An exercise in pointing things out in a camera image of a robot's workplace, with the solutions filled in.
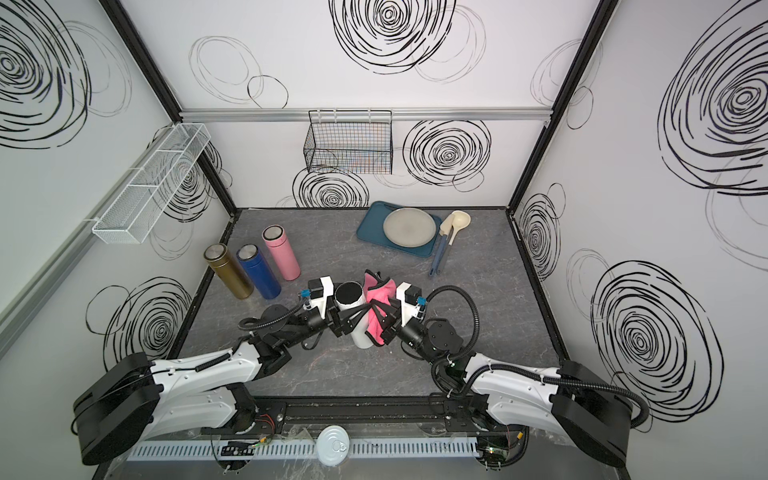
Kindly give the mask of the pink thermos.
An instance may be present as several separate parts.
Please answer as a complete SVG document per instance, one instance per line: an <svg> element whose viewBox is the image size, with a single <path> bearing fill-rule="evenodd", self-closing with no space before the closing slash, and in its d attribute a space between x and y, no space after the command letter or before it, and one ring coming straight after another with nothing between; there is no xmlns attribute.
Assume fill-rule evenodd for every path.
<svg viewBox="0 0 768 480"><path fill-rule="evenodd" d="M282 277L286 281L293 281L299 278L301 268L285 229L280 225L270 225L263 230L262 239Z"/></svg>

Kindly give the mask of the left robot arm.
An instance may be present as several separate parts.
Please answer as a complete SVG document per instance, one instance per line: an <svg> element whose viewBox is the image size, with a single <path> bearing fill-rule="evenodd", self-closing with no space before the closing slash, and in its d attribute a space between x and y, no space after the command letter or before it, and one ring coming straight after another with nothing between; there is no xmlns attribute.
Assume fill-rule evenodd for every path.
<svg viewBox="0 0 768 480"><path fill-rule="evenodd" d="M120 360L73 405L83 464L99 465L138 442L191 429L231 434L272 426L247 383L274 374L291 358L291 346L326 329L350 333L349 322L365 317L369 304L341 310L333 300L276 306L239 326L245 336L221 351L171 360L143 352Z"/></svg>

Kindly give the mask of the gold thermos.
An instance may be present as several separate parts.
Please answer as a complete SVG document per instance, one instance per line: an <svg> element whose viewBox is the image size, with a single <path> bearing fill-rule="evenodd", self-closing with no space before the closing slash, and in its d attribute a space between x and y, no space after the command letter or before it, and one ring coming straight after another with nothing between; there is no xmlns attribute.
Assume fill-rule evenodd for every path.
<svg viewBox="0 0 768 480"><path fill-rule="evenodd" d="M239 300L249 298L254 286L228 246L216 243L204 251L204 259L224 285Z"/></svg>

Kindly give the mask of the pink cloth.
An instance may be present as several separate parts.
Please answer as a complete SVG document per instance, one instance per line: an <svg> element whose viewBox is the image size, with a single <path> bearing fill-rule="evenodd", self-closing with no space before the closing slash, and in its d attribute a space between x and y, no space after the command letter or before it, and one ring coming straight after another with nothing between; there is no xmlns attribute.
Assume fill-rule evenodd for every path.
<svg viewBox="0 0 768 480"><path fill-rule="evenodd" d="M379 273L366 269L363 291L366 302L370 305L367 312L366 336L376 346L383 346L382 332L384 328L381 326L381 321L388 315L383 306L391 305L390 299L396 295L396 284L391 278L384 278Z"/></svg>

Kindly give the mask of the blue thermos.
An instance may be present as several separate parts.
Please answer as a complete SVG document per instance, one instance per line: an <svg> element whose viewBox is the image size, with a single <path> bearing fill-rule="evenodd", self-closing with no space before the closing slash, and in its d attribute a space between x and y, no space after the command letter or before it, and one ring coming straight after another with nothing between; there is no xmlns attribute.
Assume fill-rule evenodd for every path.
<svg viewBox="0 0 768 480"><path fill-rule="evenodd" d="M281 293L281 286L261 250L255 244L243 245L237 251L237 259L256 290L266 300Z"/></svg>

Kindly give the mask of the white thermos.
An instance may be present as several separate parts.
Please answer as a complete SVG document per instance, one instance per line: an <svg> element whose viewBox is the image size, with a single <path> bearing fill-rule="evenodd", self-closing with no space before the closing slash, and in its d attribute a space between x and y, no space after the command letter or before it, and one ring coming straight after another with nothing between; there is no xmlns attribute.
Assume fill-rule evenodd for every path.
<svg viewBox="0 0 768 480"><path fill-rule="evenodd" d="M334 300L339 310L341 332L350 335L357 348L371 348L373 342L367 336L369 321L362 286L354 281L341 283L336 287Z"/></svg>

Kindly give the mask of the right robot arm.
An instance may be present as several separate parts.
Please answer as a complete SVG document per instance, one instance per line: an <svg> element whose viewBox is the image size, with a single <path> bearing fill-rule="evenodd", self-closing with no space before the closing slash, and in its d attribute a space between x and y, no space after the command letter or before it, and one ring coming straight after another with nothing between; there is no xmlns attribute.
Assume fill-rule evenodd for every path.
<svg viewBox="0 0 768 480"><path fill-rule="evenodd" d="M481 428L520 426L562 435L590 457L625 467L635 423L632 392L573 361L526 367L470 351L447 321L421 319L421 306L398 300L369 305L381 339L399 339L429 362L436 386L474 408Z"/></svg>

